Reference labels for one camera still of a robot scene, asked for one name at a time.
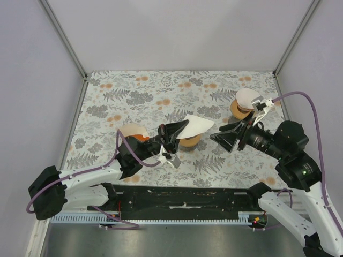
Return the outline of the white paper coffee filter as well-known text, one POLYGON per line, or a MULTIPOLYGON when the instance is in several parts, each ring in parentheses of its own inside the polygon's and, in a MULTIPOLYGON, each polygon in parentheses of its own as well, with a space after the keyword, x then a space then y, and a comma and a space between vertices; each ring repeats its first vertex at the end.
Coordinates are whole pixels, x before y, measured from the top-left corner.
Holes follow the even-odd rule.
POLYGON ((235 100, 239 107, 253 109, 252 101, 260 97, 260 94, 251 88, 241 88, 236 92, 235 100))

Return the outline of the wooden ring dripper holder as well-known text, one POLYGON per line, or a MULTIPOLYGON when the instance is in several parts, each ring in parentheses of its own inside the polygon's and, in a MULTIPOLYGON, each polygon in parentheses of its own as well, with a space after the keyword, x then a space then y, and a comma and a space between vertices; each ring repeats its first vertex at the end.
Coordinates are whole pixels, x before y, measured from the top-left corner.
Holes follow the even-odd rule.
POLYGON ((239 120, 245 119, 248 116, 248 114, 252 112, 252 109, 246 109, 239 106, 237 100, 234 100, 231 103, 230 110, 232 115, 239 120))

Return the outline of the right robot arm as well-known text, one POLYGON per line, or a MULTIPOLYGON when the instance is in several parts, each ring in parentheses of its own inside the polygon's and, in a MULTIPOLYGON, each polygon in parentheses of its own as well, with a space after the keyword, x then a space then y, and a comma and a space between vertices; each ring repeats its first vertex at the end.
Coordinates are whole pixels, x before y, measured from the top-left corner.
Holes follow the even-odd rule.
POLYGON ((306 256, 342 256, 342 233, 338 228, 342 221, 332 217, 336 211, 324 202, 329 196, 322 193, 324 180, 319 166, 304 151, 309 139, 302 125, 287 120, 271 133, 261 122, 253 122, 254 118, 248 115, 242 121, 220 127, 210 138, 229 153, 234 147, 243 150, 250 146, 276 159, 279 177, 299 197, 309 219, 279 200, 262 183, 250 187, 246 206, 272 215, 299 241, 306 256))

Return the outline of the grey glass carafe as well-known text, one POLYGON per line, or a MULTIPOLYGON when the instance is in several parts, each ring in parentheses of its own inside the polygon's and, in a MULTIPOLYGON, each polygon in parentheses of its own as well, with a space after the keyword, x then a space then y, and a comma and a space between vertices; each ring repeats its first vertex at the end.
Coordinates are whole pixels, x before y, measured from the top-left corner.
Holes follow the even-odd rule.
POLYGON ((236 118, 235 116, 230 116, 228 120, 228 124, 235 124, 235 123, 240 123, 241 119, 236 118))

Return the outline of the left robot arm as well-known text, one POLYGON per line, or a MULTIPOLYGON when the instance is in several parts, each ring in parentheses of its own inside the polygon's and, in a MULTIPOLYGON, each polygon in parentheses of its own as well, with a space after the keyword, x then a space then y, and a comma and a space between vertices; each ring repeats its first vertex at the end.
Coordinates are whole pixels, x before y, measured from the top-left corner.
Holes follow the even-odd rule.
POLYGON ((126 132, 121 127, 116 132, 115 150, 109 160, 75 170, 58 170, 54 165, 45 168, 28 188, 27 213, 34 214, 37 220, 46 220, 64 209, 103 206, 113 210, 118 197, 108 192, 104 184, 129 178, 143 167, 170 163, 178 168, 178 144, 189 123, 187 118, 161 124, 154 137, 137 130, 126 132))

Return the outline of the orange coffee filter box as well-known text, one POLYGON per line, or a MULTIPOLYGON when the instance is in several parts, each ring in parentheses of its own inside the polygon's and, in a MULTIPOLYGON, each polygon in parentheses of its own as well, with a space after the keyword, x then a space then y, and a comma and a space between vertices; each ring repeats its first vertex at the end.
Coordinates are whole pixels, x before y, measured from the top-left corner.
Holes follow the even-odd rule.
POLYGON ((122 132, 124 137, 132 136, 141 142, 144 142, 150 139, 150 136, 146 128, 135 123, 126 124, 120 127, 119 130, 122 132))

